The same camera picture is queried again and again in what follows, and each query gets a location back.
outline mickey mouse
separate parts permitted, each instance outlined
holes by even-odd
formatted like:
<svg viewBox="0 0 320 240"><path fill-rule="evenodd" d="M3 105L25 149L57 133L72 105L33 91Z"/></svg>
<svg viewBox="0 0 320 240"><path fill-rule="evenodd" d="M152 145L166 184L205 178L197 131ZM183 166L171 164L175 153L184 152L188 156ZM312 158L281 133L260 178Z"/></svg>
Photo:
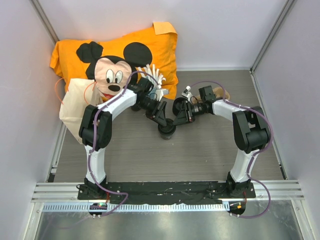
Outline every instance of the mickey mouse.
<svg viewBox="0 0 320 240"><path fill-rule="evenodd" d="M150 49L140 43L129 43L123 50L123 58L119 56L101 56L103 47L92 41L83 43L76 51L79 59L90 64L85 74L88 79L96 81L96 87L102 97L112 98L126 85L129 75L138 67L144 67L152 62ZM134 74L130 83L138 81L138 74Z"/></svg>

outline white wall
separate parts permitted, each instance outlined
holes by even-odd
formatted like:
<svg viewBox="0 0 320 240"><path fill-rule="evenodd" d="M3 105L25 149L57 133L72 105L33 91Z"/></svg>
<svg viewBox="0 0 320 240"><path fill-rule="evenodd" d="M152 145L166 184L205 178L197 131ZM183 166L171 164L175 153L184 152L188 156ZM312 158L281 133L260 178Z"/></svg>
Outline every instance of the white wall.
<svg viewBox="0 0 320 240"><path fill-rule="evenodd" d="M54 44L25 0L0 9L0 239L23 232L36 182L46 180L59 125Z"/></svg>
<svg viewBox="0 0 320 240"><path fill-rule="evenodd" d="M171 22L177 66L249 69L286 0L40 0L58 37L107 41Z"/></svg>
<svg viewBox="0 0 320 240"><path fill-rule="evenodd" d="M320 229L320 1L298 0L256 71L290 179Z"/></svg>

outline gray wooden floor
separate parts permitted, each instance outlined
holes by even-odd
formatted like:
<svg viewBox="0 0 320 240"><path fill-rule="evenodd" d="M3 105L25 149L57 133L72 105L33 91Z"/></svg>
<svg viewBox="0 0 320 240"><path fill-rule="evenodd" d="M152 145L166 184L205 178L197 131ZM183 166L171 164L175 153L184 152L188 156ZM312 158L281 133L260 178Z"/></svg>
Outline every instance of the gray wooden floor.
<svg viewBox="0 0 320 240"><path fill-rule="evenodd" d="M224 85L231 101L250 107L259 105L247 70L181 71L177 75L177 97L187 85L214 80ZM194 87L193 94L207 85ZM173 101L166 101L166 117L174 119ZM143 110L127 109L112 124L112 140L105 154L108 181L225 180L237 155L232 123L211 114L178 126L170 140L160 138L158 125L147 119ZM54 181L82 182L86 171L85 148L67 131ZM260 180L283 179L273 148L259 155L252 176Z"/></svg>

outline pillow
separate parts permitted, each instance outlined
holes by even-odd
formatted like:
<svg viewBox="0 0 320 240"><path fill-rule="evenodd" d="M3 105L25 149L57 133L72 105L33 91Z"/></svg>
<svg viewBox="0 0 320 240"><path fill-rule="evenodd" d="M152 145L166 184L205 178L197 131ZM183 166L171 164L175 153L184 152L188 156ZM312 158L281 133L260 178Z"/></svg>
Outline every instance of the pillow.
<svg viewBox="0 0 320 240"><path fill-rule="evenodd" d="M90 79L97 82L103 100L115 96L126 84L129 75L147 64L159 69L169 90L165 98L177 94L177 65L175 50L177 33L169 22L154 22L152 27L127 34L111 41L62 40L55 45L50 67L64 78L67 91L70 79ZM136 83L140 74L134 74Z"/></svg>

